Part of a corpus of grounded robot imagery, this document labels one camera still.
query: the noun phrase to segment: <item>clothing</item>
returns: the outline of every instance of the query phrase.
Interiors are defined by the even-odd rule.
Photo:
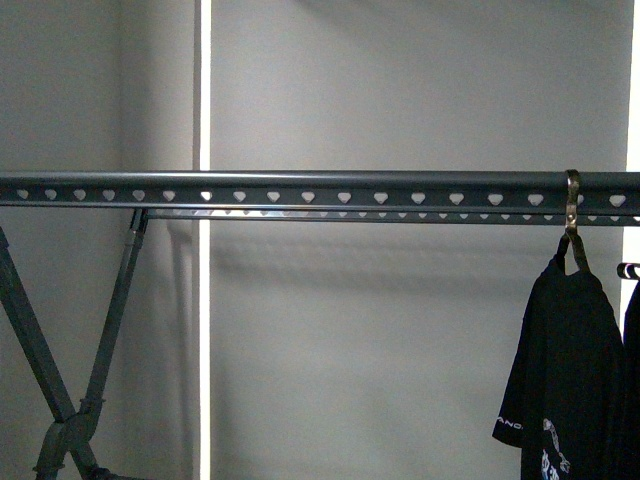
[[[559,253],[533,286],[493,431],[522,449],[521,480],[617,478],[623,369],[602,284],[588,269],[565,275]]]
[[[631,296],[624,321],[625,408],[619,478],[640,477],[640,282]]]

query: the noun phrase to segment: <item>hanger hook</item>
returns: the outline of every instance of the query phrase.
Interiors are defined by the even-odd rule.
[[[565,232],[569,236],[578,233],[578,190],[580,190],[580,173],[577,170],[567,170],[567,216],[564,225]]]

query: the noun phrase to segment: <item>rack leg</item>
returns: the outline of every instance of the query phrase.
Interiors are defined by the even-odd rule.
[[[64,424],[76,412],[15,268],[9,253],[9,242],[2,228],[0,228],[0,301],[49,405],[55,423]],[[91,447],[86,444],[73,453],[83,480],[88,479],[88,472],[96,466]],[[61,461],[50,465],[48,471],[42,472],[42,475],[39,473],[38,477],[47,480],[56,478],[57,470],[62,467]]]
[[[7,239],[0,228],[0,301],[54,417],[54,423],[49,428],[40,450],[38,464],[34,468],[37,472],[36,480],[55,480],[58,470],[64,467],[62,462],[67,452],[71,452],[83,480],[136,480],[131,477],[117,476],[107,469],[99,468],[89,446],[89,440],[95,433],[102,410],[104,402],[102,395],[146,226],[146,210],[136,210],[125,242],[120,271],[111,297],[87,394],[81,401],[78,413],[73,408],[9,254]]]

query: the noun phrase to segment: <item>gray metal bar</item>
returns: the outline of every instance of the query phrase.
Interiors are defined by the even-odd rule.
[[[95,414],[96,423],[102,406],[102,395],[107,382],[107,375],[109,373],[109,367],[111,366],[111,359],[118,338],[120,323],[131,287],[138,253],[142,248],[146,227],[146,211],[136,210],[133,214],[128,236],[125,241],[125,248],[120,262],[120,271],[118,272],[111,296],[111,303],[109,304],[107,319],[100,338],[89,386],[87,387],[87,393],[82,400],[82,407],[80,409],[80,413],[82,414]]]
[[[640,173],[580,172],[581,189],[625,189],[638,191]],[[495,187],[566,190],[565,172],[513,171],[155,171],[155,172],[0,172],[0,187],[87,188],[220,188],[344,186],[394,187]]]
[[[0,300],[56,422],[76,413],[0,227]]]
[[[581,176],[581,224],[637,223],[640,173]],[[0,173],[0,206],[148,209],[149,218],[190,220],[544,225],[564,215],[566,194],[565,172]]]

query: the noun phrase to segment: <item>clothes rack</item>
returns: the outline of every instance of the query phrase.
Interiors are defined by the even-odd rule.
[[[581,173],[578,224],[640,225],[640,173]],[[0,228],[0,300],[54,417],[35,467],[54,480],[71,453],[83,480],[135,480],[91,450],[148,221],[561,225],[565,172],[234,171],[4,172],[0,206],[132,209],[120,271],[85,398],[73,406]]]

